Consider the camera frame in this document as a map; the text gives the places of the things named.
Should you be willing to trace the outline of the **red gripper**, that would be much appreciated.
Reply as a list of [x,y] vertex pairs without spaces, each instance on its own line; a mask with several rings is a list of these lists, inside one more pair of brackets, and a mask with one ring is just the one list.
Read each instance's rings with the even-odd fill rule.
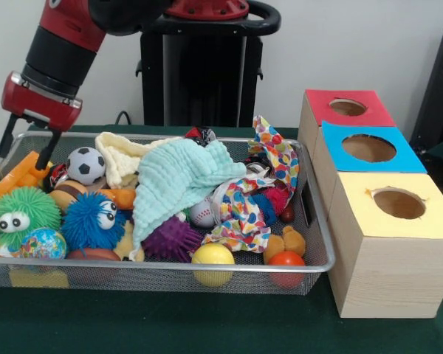
[[13,114],[10,115],[0,141],[0,157],[6,157],[10,152],[17,116],[35,118],[51,128],[41,128],[52,134],[47,146],[39,153],[35,165],[37,170],[44,170],[61,138],[61,131],[68,131],[78,119],[82,101],[45,91],[25,80],[19,72],[11,72],[4,84],[1,106]]

